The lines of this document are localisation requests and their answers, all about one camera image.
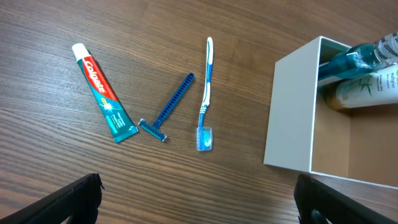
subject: colgate toothpaste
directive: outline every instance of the colgate toothpaste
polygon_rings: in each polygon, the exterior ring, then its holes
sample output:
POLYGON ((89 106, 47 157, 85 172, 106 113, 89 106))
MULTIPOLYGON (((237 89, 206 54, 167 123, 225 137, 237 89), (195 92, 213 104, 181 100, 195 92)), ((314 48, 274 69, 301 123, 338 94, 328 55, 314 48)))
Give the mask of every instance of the colgate toothpaste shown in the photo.
POLYGON ((138 128, 123 109, 93 56, 83 44, 73 45, 72 50, 99 108, 108 122, 114 141, 119 143, 136 134, 138 128))

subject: toothbrush head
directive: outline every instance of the toothbrush head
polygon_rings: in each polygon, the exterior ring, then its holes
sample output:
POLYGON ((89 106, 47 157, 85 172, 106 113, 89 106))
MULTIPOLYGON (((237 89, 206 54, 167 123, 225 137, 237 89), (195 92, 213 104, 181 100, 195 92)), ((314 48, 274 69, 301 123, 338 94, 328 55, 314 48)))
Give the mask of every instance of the toothbrush head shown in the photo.
POLYGON ((197 128, 198 151, 210 151, 213 147, 213 130, 211 127, 197 128))

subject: open box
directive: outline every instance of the open box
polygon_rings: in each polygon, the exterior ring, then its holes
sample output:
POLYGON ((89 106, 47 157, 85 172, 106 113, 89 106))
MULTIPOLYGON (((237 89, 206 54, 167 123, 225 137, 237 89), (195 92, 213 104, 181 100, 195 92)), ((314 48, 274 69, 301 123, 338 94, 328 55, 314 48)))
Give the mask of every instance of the open box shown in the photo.
POLYGON ((276 62, 264 163, 398 189, 398 105, 333 111, 317 90, 348 48, 321 36, 276 62))

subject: toothbrush handle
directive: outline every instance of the toothbrush handle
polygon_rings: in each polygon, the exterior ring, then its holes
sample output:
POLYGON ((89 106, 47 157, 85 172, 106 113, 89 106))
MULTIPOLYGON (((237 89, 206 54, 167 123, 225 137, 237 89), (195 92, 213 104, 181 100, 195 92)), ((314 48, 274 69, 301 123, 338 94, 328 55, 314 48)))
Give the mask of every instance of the toothbrush handle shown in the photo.
POLYGON ((210 87, 211 87, 211 72, 213 71, 213 39, 209 37, 207 39, 207 51, 206 51, 206 80, 205 80, 205 92, 203 94, 203 101, 200 107, 199 124, 198 127, 203 127, 205 120, 205 113, 207 107, 210 105, 210 87))
POLYGON ((181 83, 180 87, 174 93, 173 97, 169 100, 166 106, 163 108, 160 115, 157 117, 156 121, 153 124, 153 127, 158 128, 162 123, 169 117, 170 113, 173 111, 177 103, 181 100, 184 93, 187 91, 189 86, 192 84, 193 80, 195 79, 195 75, 193 73, 189 73, 184 81, 181 83))

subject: colgate logo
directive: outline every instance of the colgate logo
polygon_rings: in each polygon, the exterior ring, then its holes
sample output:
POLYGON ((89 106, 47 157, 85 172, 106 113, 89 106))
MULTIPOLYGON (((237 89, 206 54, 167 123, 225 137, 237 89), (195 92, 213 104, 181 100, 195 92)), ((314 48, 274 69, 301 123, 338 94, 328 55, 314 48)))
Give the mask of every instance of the colgate logo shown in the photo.
POLYGON ((97 72, 94 71, 93 64, 86 60, 84 62, 85 62, 86 68, 88 70, 88 73, 90 74, 90 78, 92 79, 93 83, 97 87, 98 91, 100 93, 105 93, 104 86, 101 84, 101 81, 98 79, 97 72))

